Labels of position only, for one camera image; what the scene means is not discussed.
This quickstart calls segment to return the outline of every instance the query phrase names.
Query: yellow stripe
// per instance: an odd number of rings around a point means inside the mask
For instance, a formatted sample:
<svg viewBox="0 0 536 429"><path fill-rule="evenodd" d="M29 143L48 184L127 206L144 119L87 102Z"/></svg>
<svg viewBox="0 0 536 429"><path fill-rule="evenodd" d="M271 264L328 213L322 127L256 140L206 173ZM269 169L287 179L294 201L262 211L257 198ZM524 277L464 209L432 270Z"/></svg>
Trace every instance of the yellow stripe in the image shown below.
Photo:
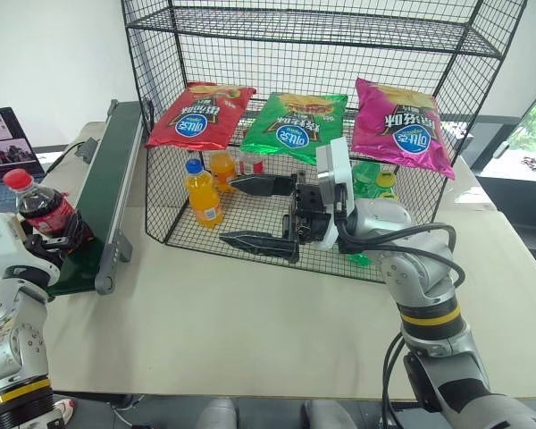
<svg viewBox="0 0 536 429"><path fill-rule="evenodd" d="M455 320L460 315L461 307L456 306L456 308L447 315L433 317L432 319L417 319L415 317L409 317L408 315L404 314L401 314L401 318L410 324L417 324L419 326L437 326L439 324L446 324L452 320Z"/></svg>
<svg viewBox="0 0 536 429"><path fill-rule="evenodd" d="M8 402L9 400L15 400L26 393L30 393L31 391L37 391L38 389L49 387L50 385L50 381L46 378L45 380L39 380L38 382L26 384L25 386L14 389L13 391L8 391L4 395L0 395L0 405Z"/></svg>

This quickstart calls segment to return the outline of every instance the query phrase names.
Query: laptop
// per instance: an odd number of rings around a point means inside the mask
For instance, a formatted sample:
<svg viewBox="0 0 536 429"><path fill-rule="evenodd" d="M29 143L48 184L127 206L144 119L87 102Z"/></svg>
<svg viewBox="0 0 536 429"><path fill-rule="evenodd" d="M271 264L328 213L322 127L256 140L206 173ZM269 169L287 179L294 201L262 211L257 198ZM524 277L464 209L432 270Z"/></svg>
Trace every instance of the laptop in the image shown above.
<svg viewBox="0 0 536 429"><path fill-rule="evenodd" d="M36 182L46 177L14 111L3 107L0 108L0 212L16 213L16 197L2 182L4 175L14 168L23 168Z"/></svg>

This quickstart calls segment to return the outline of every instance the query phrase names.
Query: pink chip bag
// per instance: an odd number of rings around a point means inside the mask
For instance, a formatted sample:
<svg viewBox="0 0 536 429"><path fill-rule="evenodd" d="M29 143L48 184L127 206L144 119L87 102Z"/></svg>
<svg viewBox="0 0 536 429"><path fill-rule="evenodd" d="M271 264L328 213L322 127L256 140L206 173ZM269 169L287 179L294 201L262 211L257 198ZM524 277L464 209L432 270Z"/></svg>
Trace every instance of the pink chip bag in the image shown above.
<svg viewBox="0 0 536 429"><path fill-rule="evenodd" d="M359 114L352 150L380 161L455 174L445 150L435 99L357 79Z"/></svg>

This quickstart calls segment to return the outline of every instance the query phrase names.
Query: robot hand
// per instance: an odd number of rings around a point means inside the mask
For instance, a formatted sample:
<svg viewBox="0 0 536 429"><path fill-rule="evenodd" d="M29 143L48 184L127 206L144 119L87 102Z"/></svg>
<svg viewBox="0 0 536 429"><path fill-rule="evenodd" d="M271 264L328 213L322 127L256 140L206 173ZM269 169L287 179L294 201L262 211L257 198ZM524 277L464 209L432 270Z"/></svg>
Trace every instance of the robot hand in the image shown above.
<svg viewBox="0 0 536 429"><path fill-rule="evenodd" d="M282 238L253 231L220 235L236 248L298 261L299 244L341 253L364 252L379 267L401 316L401 333L389 346L409 348L404 362L420 405L440 412L456 429L536 429L536 413L517 400L490 393L488 377L474 344L471 328L456 300L456 287L465 279L452 261L455 231L449 225L415 225L398 202L354 200L351 165L345 139L318 147L318 185L305 184L303 175L289 178L244 176L231 186L252 195L292 194L283 218ZM448 232L448 243L431 234ZM453 269L458 279L452 282ZM395 359L384 367L383 421L389 411L387 383ZM391 409L396 423L400 423Z"/></svg>
<svg viewBox="0 0 536 429"><path fill-rule="evenodd" d="M61 239L24 233L13 214L0 214L0 428L63 428L47 378L47 288L56 283L67 250L81 244L74 214Z"/></svg>

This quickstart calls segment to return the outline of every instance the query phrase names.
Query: laptop screen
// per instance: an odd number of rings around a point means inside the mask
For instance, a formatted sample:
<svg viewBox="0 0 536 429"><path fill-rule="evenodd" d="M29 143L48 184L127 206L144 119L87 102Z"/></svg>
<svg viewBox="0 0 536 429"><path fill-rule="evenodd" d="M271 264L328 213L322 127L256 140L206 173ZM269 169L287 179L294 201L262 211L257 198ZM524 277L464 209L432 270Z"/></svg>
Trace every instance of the laptop screen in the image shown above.
<svg viewBox="0 0 536 429"><path fill-rule="evenodd" d="M14 168L45 174L13 110L5 107L0 109L0 180Z"/></svg>

